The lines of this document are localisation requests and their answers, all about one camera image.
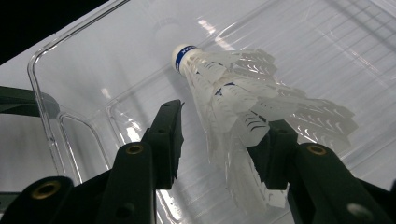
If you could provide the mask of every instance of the blue band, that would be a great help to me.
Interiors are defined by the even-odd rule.
[[[186,48],[182,49],[181,51],[178,52],[178,55],[176,57],[176,64],[175,64],[175,68],[176,70],[180,73],[179,69],[180,69],[180,62],[181,59],[183,59],[183,56],[189,52],[192,49],[196,49],[197,47],[195,46],[187,46]]]

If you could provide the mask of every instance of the plastic tray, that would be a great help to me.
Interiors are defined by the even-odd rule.
[[[263,49],[276,58],[278,80],[351,110],[359,128],[339,156],[357,177],[389,188],[394,176],[387,169],[396,157],[391,6],[385,0],[116,1],[29,64],[54,167],[76,184],[101,174],[119,147],[142,137],[161,104],[180,99],[185,143],[178,180],[157,192],[160,222],[292,222],[288,208],[243,213],[224,172],[209,164],[187,81],[170,65],[172,49],[187,42],[206,51]],[[57,101],[60,114],[50,113],[42,93]]]

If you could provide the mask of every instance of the embossed plastic panel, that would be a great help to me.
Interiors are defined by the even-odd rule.
[[[171,65],[180,43],[205,51],[263,49],[277,80],[352,111],[359,128],[338,152],[357,176],[389,189],[395,169],[396,19],[392,1],[117,1],[49,43],[29,64],[38,96],[62,113],[42,119],[59,175],[76,183],[111,167],[160,105],[180,99],[185,143],[160,223],[292,223],[288,208],[246,215],[209,164],[187,81]]]

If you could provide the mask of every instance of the shuttlecock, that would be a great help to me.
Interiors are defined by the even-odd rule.
[[[172,55],[172,65],[189,82],[210,160],[225,169],[230,192],[246,211],[286,201],[286,191],[261,183],[246,150],[264,138],[269,121],[284,119],[301,141],[331,148],[347,147],[357,128],[346,108],[276,82],[274,61],[260,49],[203,52],[180,45]]]

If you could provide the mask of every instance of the transparent plastic bin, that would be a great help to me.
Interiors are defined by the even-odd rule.
[[[205,51],[263,49],[276,58],[276,78],[285,85],[348,108],[359,128],[339,156],[355,176],[389,189],[396,158],[390,6],[396,5],[116,1],[29,63],[54,167],[76,184],[101,174],[119,147],[140,140],[161,104],[180,99],[185,142],[172,190],[157,192],[160,223],[292,223],[288,207],[246,215],[234,205],[224,171],[208,162],[187,80],[170,65],[173,48],[192,43]],[[51,114],[54,105],[42,93],[57,101],[60,114]]]

